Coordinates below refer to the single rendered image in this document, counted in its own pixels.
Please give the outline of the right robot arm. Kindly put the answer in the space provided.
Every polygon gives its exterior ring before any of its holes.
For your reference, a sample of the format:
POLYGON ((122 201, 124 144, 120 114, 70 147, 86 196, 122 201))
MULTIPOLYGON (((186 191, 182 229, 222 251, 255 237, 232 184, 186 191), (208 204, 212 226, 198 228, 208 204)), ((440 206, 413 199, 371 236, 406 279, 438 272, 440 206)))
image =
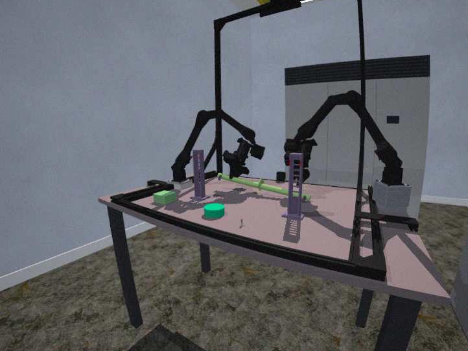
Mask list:
POLYGON ((231 116, 229 116, 227 113, 225 113, 223 110, 211 110, 211 111, 206 111, 205 110, 200 110, 198 112, 198 115, 196 117, 196 123, 193 128, 193 131, 191 132, 191 135, 189 136, 189 139, 187 140, 187 143, 184 147, 184 149, 181 151, 181 153, 178 155, 178 157, 175 160, 175 163, 171 167, 173 170, 173 182, 183 182, 186 181, 186 172, 185 172, 185 166, 190 163, 190 160, 192 158, 191 151, 194 147, 194 144, 199 136, 199 131, 203 127, 204 123, 207 122, 210 119, 214 119, 220 117, 223 119, 225 122, 230 124, 232 127, 237 129, 246 140, 251 141, 251 144, 248 143, 247 141, 243 140, 243 138, 239 138, 237 140, 238 143, 240 143, 238 149, 244 150, 247 153, 250 151, 251 156, 262 159, 265 147, 262 147, 260 145, 257 145, 255 142, 255 132, 248 128, 245 127, 244 125, 240 124, 238 121, 233 119, 231 116), (212 118, 211 118, 212 117, 212 118), (251 131, 251 132, 249 132, 251 131), (254 145, 254 146, 253 146, 254 145), (250 150, 251 148, 251 150, 250 150), (191 158, 190 158, 191 157, 191 158))

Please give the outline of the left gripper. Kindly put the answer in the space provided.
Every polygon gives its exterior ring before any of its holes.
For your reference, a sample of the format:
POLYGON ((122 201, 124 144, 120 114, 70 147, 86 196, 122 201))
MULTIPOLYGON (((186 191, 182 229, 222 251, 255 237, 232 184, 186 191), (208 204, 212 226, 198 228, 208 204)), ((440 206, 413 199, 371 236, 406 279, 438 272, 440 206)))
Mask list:
MULTIPOLYGON (((310 176, 310 173, 309 173, 309 170, 308 169, 304 169, 306 167, 309 167, 308 163, 309 163, 309 160, 310 160, 310 152, 305 150, 305 149, 300 149, 299 151, 297 151, 298 153, 303 153, 303 181, 302 183, 304 183, 304 181, 309 178, 310 176), (306 159, 306 160, 305 160, 306 159), (306 162, 306 163, 305 163, 306 162)), ((300 160, 294 160, 294 164, 300 164, 300 160)), ((300 165, 294 165, 294 169, 297 169, 299 170, 299 167, 300 165)), ((294 171, 294 175, 299 175, 299 171, 294 171)), ((297 176, 294 176, 294 180, 297 179, 299 180, 299 177, 297 176)))

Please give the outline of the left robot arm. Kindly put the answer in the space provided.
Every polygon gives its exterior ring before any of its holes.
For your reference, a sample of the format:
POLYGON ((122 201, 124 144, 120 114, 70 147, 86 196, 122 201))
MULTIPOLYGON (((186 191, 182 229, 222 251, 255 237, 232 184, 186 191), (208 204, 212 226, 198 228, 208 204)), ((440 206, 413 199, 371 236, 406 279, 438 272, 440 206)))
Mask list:
POLYGON ((313 137, 318 125, 336 105, 347 104, 358 114, 377 146, 377 150, 374 152, 379 157, 379 160, 385 163, 386 167, 384 167, 382 172, 381 182, 390 186, 404 185, 402 183, 403 168, 401 168, 403 162, 399 157, 396 157, 396 150, 385 140, 378 126, 366 110, 362 96, 353 90, 348 91, 347 93, 329 96, 313 117, 298 128, 298 133, 295 138, 287 139, 284 145, 284 150, 286 152, 284 155, 286 166, 289 166, 290 153, 298 153, 297 151, 300 149, 305 149, 311 153, 312 146, 318 146, 314 139, 306 139, 313 137))

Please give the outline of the green block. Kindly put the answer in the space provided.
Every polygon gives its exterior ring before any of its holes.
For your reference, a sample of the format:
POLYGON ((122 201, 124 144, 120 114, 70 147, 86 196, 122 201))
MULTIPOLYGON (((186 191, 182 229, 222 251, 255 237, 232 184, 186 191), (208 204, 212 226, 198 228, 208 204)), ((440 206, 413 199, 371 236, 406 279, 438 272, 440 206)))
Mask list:
POLYGON ((165 190, 153 194, 153 197, 154 197, 154 202, 160 203, 160 204, 169 204, 177 200, 176 192, 165 191, 165 190))

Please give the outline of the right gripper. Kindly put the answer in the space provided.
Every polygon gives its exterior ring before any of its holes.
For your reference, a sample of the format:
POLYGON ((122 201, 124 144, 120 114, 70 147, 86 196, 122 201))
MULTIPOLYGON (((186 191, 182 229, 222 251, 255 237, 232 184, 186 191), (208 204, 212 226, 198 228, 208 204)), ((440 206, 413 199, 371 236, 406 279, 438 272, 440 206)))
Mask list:
POLYGON ((245 160, 248 158, 248 153, 246 151, 238 149, 237 151, 235 151, 235 154, 225 154, 224 158, 226 160, 231 160, 230 163, 228 162, 230 166, 229 179, 232 179, 233 177, 238 178, 241 174, 249 174, 249 169, 243 166, 246 165, 245 160))

